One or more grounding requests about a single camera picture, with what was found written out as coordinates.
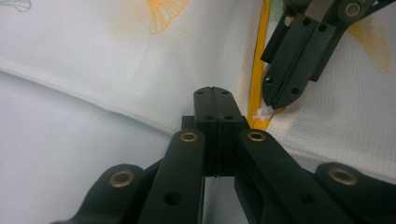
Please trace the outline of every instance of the screw hole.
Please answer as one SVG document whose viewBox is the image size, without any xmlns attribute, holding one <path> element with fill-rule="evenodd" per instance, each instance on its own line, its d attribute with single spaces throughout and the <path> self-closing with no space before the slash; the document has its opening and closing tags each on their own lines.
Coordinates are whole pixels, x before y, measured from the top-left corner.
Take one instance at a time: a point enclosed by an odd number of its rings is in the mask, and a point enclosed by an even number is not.
<svg viewBox="0 0 396 224">
<path fill-rule="evenodd" d="M 351 174 L 349 171 L 346 171 L 344 169 L 341 168 L 332 168 L 329 170 L 329 175 L 330 177 L 341 183 L 344 185 L 355 185 L 356 183 L 358 183 L 358 179 L 356 178 L 356 176 L 354 176 L 353 174 Z"/>
<path fill-rule="evenodd" d="M 265 83 L 267 83 L 267 84 L 271 84 L 273 81 L 274 81 L 274 79 L 271 78 L 271 77 L 266 77 L 265 78 Z"/>
<path fill-rule="evenodd" d="M 348 17 L 355 17 L 361 12 L 361 5 L 358 3 L 349 3 L 346 5 L 346 15 Z"/>
<path fill-rule="evenodd" d="M 293 90 L 291 90 L 291 94 L 293 94 L 293 95 L 298 95 L 298 93 L 300 93 L 300 91 L 297 88 L 294 88 Z"/>
<path fill-rule="evenodd" d="M 311 19 L 305 18 L 305 19 L 303 20 L 303 25 L 304 25 L 304 26 L 309 25 L 309 23 L 311 23 Z"/>
<path fill-rule="evenodd" d="M 109 183 L 114 188 L 123 188 L 134 181 L 134 173 L 130 170 L 118 171 L 109 179 Z"/>
<path fill-rule="evenodd" d="M 163 196 L 163 201 L 171 206 L 177 205 L 181 202 L 181 194 L 178 192 L 170 191 Z"/>
<path fill-rule="evenodd" d="M 300 202 L 302 202 L 302 203 L 314 203 L 315 202 L 315 197 L 308 192 L 302 192 L 299 195 L 299 199 L 300 199 Z"/>
<path fill-rule="evenodd" d="M 261 141 L 264 141 L 264 140 L 265 140 L 265 135 L 262 134 L 262 133 L 255 133 L 255 132 L 253 132 L 253 133 L 248 133 L 248 134 L 247 134 L 247 137 L 248 137 L 250 140 L 255 141 L 255 142 L 261 142 Z"/>
<path fill-rule="evenodd" d="M 325 31 L 327 29 L 327 25 L 325 25 L 325 24 L 321 24 L 320 26 L 319 26 L 319 28 L 318 28 L 318 30 L 320 31 L 320 32 L 323 32 L 323 31 Z"/>
<path fill-rule="evenodd" d="M 198 135 L 196 133 L 183 133 L 180 139 L 185 142 L 194 142 L 198 139 Z"/>
</svg>

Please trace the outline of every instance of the black bracket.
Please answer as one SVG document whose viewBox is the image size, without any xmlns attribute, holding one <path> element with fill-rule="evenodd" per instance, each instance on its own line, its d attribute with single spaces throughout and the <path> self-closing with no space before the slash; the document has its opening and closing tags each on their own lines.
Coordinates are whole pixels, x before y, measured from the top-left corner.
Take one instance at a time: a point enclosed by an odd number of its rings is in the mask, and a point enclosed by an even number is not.
<svg viewBox="0 0 396 224">
<path fill-rule="evenodd" d="M 269 63 L 262 97 L 278 109 L 303 93 L 309 80 L 318 81 L 347 27 L 395 0 L 336 0 L 322 21 L 304 15 L 311 0 L 285 0 L 285 10 L 262 60 Z"/>
<path fill-rule="evenodd" d="M 340 164 L 313 175 L 271 134 L 249 129 L 229 91 L 194 93 L 164 158 L 105 171 L 77 214 L 57 224 L 202 223 L 205 177 L 231 175 L 253 223 L 396 223 L 396 186 Z"/>
</svg>

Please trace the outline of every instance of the white mesh fabric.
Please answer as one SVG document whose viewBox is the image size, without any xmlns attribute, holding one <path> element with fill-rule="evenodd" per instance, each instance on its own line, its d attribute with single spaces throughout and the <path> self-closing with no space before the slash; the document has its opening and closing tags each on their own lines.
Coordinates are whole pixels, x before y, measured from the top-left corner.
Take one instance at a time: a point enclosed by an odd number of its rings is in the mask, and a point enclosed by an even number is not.
<svg viewBox="0 0 396 224">
<path fill-rule="evenodd" d="M 262 0 L 161 1 L 0 5 L 0 70 L 167 133 L 202 87 L 229 90 L 246 110 Z"/>
<path fill-rule="evenodd" d="M 386 61 L 377 38 L 368 43 L 380 62 L 345 34 L 318 83 L 310 82 L 297 102 L 274 116 L 268 132 L 291 154 L 339 161 L 396 183 L 396 4 L 375 13 L 375 20 L 372 27 L 382 26 L 389 44 L 389 72 L 377 71 Z"/>
</svg>

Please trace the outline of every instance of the metal rivet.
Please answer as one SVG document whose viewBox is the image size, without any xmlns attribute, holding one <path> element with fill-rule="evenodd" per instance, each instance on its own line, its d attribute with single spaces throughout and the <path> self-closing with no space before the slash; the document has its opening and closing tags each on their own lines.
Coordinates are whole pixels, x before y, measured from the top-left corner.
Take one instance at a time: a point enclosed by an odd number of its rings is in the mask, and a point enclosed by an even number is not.
<svg viewBox="0 0 396 224">
<path fill-rule="evenodd" d="M 354 176 L 349 171 L 338 167 L 333 167 L 330 169 L 329 176 L 333 180 L 348 186 L 356 185 L 358 183 L 358 178 L 356 178 L 356 176 Z"/>
<path fill-rule="evenodd" d="M 198 135 L 196 133 L 183 133 L 180 139 L 185 142 L 194 142 L 198 139 Z"/>
<path fill-rule="evenodd" d="M 348 17 L 355 17 L 361 12 L 361 5 L 358 3 L 349 3 L 346 5 L 346 15 Z"/>
<path fill-rule="evenodd" d="M 109 183 L 114 188 L 123 188 L 134 181 L 134 173 L 130 170 L 116 172 L 110 177 Z"/>
<path fill-rule="evenodd" d="M 247 137 L 255 142 L 261 142 L 265 140 L 265 135 L 262 133 L 251 132 L 247 134 Z"/>
</svg>

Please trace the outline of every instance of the white fabric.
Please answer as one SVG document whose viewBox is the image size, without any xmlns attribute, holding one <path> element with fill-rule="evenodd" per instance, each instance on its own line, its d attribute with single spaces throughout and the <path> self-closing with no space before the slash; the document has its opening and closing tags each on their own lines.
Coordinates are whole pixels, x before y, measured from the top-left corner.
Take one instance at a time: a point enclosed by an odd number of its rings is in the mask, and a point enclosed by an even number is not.
<svg viewBox="0 0 396 224">
<path fill-rule="evenodd" d="M 396 183 L 396 4 L 375 13 L 375 20 L 372 27 L 382 26 L 389 44 L 389 72 L 379 73 L 383 65 L 345 34 L 318 83 L 309 83 L 297 102 L 276 115 L 268 132 L 291 154 L 339 161 Z M 370 33 L 381 36 L 378 31 Z M 368 43 L 384 63 L 380 41 Z"/>
<path fill-rule="evenodd" d="M 149 167 L 170 136 L 59 91 L 0 72 L 0 223 L 72 217 L 121 163 Z M 233 178 L 207 178 L 203 223 L 247 224 Z"/>
<path fill-rule="evenodd" d="M 0 0 L 0 70 L 167 133 L 205 86 L 245 111 L 262 0 L 161 2 Z"/>
</svg>

